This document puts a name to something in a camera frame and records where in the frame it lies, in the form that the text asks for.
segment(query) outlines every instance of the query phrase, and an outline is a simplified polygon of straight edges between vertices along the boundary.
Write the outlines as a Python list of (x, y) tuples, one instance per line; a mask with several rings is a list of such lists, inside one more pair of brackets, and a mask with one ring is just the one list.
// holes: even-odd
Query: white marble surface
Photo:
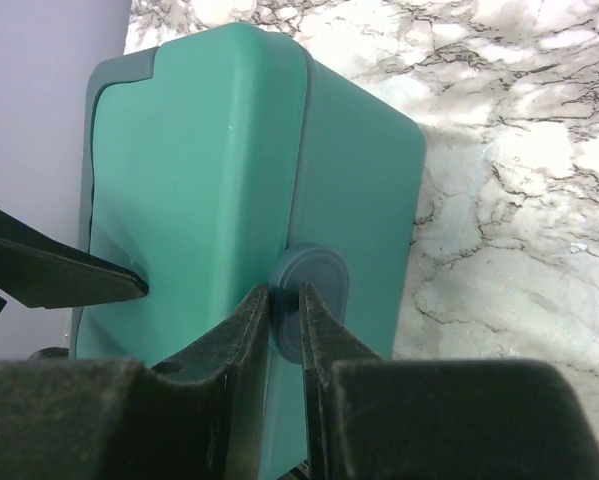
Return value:
[(135, 13), (128, 51), (250, 21), (419, 122), (428, 156), (395, 356), (548, 360), (599, 440), (599, 0), (161, 0)]

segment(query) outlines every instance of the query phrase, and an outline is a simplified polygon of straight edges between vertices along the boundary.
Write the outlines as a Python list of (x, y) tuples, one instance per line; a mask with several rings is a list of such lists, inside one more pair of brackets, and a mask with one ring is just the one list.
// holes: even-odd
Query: teal plastic box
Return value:
[[(412, 120), (245, 24), (102, 63), (87, 106), (80, 247), (150, 293), (75, 311), (74, 357), (152, 366), (302, 244), (343, 260), (345, 325), (390, 356), (425, 152)], [(307, 457), (302, 382), (271, 342), (262, 479)]]

